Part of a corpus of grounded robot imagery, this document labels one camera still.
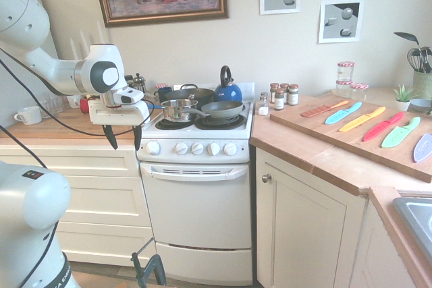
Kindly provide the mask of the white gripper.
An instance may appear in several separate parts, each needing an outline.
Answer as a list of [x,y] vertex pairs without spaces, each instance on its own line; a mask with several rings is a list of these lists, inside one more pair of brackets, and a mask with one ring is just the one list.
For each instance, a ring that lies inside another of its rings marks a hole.
[[103,132],[111,147],[117,150],[117,140],[112,125],[134,125],[134,147],[138,151],[142,137],[142,122],[149,121],[150,113],[143,101],[144,93],[131,87],[109,90],[100,99],[88,101],[90,120],[103,125]]

